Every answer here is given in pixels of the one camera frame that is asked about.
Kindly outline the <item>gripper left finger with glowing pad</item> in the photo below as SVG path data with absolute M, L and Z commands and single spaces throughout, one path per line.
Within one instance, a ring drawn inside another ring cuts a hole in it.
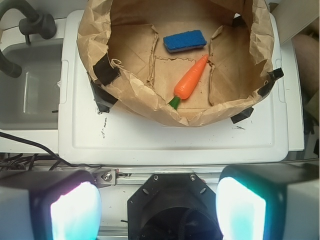
M 102 200 L 86 170 L 0 173 L 2 240 L 96 240 Z

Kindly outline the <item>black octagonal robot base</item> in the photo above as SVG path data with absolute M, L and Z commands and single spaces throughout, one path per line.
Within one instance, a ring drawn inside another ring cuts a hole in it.
M 127 201 L 130 240 L 221 240 L 216 193 L 194 173 L 155 173 Z

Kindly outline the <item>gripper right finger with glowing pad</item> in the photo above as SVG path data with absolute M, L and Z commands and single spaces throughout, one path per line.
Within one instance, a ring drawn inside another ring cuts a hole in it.
M 228 165 L 220 174 L 215 205 L 225 240 L 318 240 L 319 165 Z

